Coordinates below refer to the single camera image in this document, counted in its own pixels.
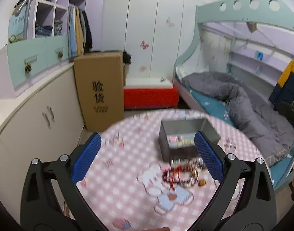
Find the teal bed sheet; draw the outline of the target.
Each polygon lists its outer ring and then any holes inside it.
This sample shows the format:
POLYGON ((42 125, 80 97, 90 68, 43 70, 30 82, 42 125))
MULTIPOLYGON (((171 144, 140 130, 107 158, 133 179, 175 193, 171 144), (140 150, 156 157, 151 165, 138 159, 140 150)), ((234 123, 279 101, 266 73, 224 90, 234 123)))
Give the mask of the teal bed sheet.
MULTIPOLYGON (((198 93, 189 86, 184 86, 178 77, 174 78, 174 86, 177 87, 180 97, 191 109, 207 113, 213 117, 219 118, 231 126, 234 126, 228 115, 225 102, 218 101, 198 93)), ((294 143, 290 153, 284 159, 270 168, 271 177, 273 180, 273 189, 275 191, 282 189, 292 181, 293 165, 294 143)))

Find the lilac cubby shelf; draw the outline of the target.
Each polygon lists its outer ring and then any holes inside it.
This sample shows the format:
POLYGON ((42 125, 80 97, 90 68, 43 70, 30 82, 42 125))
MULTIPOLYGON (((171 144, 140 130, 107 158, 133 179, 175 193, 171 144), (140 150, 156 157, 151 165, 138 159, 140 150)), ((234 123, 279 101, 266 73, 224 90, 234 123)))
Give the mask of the lilac cubby shelf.
POLYGON ((29 12, 27 39, 35 38, 35 26, 54 26, 55 20, 68 20, 68 6, 75 5, 87 14, 92 34, 92 50, 102 47, 104 0, 32 0, 29 12))

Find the hanging clothes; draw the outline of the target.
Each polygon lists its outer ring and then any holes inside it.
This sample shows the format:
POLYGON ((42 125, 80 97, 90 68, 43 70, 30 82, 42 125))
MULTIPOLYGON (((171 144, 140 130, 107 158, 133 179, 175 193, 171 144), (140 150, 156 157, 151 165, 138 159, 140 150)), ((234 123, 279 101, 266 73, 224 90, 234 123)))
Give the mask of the hanging clothes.
POLYGON ((85 11, 75 5, 68 6, 68 56, 76 57, 88 53, 92 47, 92 34, 85 11))

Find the grey metal handrail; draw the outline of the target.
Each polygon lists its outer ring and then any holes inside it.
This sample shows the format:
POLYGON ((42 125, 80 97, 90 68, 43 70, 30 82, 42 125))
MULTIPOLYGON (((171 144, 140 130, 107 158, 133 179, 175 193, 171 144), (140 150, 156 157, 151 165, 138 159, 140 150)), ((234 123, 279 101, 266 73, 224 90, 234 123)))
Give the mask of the grey metal handrail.
POLYGON ((28 21, 29 21, 29 12, 32 0, 23 0, 23 2, 17 6, 14 10, 14 16, 18 17, 21 11, 25 8, 25 17, 24 17, 24 25, 23 25, 23 40, 27 39, 27 30, 28 30, 28 21))

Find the pine cone drawer ornament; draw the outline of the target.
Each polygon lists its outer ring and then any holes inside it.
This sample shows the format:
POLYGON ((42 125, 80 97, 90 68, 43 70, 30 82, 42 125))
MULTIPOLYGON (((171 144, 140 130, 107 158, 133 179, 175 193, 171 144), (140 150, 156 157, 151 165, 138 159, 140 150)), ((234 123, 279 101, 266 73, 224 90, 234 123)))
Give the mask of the pine cone drawer ornament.
POLYGON ((30 73, 32 71, 32 66, 30 63, 25 63, 25 73, 30 73))

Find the yellow navy jacket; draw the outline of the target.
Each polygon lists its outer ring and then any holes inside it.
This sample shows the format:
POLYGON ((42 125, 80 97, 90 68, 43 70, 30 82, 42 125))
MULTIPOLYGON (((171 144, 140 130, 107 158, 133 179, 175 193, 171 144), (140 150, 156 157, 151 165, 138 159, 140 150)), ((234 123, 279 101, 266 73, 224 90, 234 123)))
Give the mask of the yellow navy jacket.
POLYGON ((269 97, 269 101, 278 112, 280 102, 286 102, 294 106, 294 60, 289 62, 281 74, 269 97))

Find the small blue box on shelf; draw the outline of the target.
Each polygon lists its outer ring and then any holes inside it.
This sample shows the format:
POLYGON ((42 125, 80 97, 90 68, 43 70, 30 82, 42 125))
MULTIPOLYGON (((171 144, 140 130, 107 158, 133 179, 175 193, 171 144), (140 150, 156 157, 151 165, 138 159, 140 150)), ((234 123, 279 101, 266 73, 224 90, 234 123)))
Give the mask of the small blue box on shelf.
POLYGON ((256 51, 256 53, 255 53, 255 59, 256 60, 259 60, 259 61, 262 61, 263 58, 264 58, 264 54, 262 52, 256 51))

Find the cream low cabinet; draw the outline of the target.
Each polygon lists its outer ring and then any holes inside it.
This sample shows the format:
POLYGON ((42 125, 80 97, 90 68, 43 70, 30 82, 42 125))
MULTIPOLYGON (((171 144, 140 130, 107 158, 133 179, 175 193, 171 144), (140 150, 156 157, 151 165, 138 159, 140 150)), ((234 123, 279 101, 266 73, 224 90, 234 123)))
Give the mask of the cream low cabinet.
POLYGON ((55 161, 70 154, 84 127, 73 68, 28 99, 0 132, 0 201, 20 221, 21 197, 32 159, 55 161))

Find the white wardrobe doors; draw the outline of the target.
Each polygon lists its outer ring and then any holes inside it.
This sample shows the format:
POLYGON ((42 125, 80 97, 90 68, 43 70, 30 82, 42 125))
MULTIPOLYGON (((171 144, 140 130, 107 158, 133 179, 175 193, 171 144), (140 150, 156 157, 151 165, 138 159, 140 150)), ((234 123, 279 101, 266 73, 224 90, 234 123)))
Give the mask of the white wardrobe doors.
POLYGON ((104 0, 102 49, 127 51, 127 78, 173 79, 192 41, 200 0, 104 0))

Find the tall brown cardboard box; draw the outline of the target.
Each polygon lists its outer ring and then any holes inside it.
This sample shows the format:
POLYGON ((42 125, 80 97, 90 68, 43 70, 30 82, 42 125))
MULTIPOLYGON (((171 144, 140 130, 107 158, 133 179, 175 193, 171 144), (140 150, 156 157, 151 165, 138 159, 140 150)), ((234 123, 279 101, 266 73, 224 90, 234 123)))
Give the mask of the tall brown cardboard box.
POLYGON ((123 54, 100 52, 74 59, 77 95, 85 127, 103 132, 123 119, 123 54))

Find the grey quilt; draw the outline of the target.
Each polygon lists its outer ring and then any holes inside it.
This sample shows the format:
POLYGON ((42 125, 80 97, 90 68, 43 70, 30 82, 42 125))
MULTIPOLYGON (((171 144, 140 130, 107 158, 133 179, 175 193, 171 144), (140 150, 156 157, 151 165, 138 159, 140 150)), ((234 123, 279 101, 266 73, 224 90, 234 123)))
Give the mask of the grey quilt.
POLYGON ((233 124, 257 147, 268 166, 290 153, 294 144, 293 126, 243 82, 216 71, 193 73, 181 82, 203 95, 226 102, 233 124))

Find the black clothing behind box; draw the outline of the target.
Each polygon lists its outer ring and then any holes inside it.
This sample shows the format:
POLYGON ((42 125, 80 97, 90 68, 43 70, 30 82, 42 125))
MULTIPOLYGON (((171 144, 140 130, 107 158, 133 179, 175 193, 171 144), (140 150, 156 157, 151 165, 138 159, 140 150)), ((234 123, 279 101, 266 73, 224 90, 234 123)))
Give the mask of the black clothing behind box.
POLYGON ((123 63, 127 65, 131 64, 131 55, 128 54, 126 51, 123 51, 123 63))

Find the mint green bunk bed frame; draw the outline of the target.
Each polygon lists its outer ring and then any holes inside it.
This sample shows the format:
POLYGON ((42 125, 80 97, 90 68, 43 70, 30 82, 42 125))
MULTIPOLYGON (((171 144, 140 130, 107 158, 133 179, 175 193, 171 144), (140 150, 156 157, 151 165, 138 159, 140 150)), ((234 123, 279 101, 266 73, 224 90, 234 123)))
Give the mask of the mint green bunk bed frame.
POLYGON ((231 74, 268 100, 294 59, 294 12, 281 0, 223 0, 196 6, 192 41, 174 75, 231 74), (262 52, 262 61, 255 59, 262 52))

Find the grey metal tin box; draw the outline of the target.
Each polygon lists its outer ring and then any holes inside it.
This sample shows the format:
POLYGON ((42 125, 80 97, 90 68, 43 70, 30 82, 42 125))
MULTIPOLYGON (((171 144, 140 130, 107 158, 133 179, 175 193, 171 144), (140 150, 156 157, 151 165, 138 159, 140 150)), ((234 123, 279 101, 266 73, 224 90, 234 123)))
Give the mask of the grey metal tin box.
POLYGON ((221 139, 218 132, 206 118, 163 120, 159 132, 159 145, 164 162, 186 160, 199 157, 195 148, 195 134, 202 131, 217 144, 221 139), (179 137, 179 141, 169 143, 168 137, 179 137))

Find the red storage bench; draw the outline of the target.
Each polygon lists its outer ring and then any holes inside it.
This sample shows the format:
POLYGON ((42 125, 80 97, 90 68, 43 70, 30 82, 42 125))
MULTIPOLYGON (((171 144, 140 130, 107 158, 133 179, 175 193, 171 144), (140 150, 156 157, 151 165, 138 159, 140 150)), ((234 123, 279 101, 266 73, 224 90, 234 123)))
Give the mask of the red storage bench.
POLYGON ((178 90, 168 79, 161 78, 127 78, 124 86, 124 108, 166 109, 175 108, 179 102, 178 90))

